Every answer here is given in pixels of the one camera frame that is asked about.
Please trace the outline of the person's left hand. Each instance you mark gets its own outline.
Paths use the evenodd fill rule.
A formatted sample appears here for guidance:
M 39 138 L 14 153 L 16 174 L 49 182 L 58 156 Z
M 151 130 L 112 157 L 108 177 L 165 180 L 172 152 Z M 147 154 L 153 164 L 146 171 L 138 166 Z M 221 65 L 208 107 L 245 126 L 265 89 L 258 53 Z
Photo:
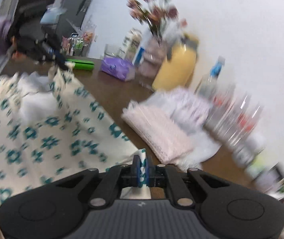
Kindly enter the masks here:
M 11 41 L 12 41 L 12 46 L 13 46 L 13 53 L 11 55 L 11 58 L 13 60 L 16 60 L 16 61 L 23 61 L 27 58 L 27 56 L 19 51 L 17 51 L 17 42 L 16 42 L 16 38 L 13 36 L 11 38 Z

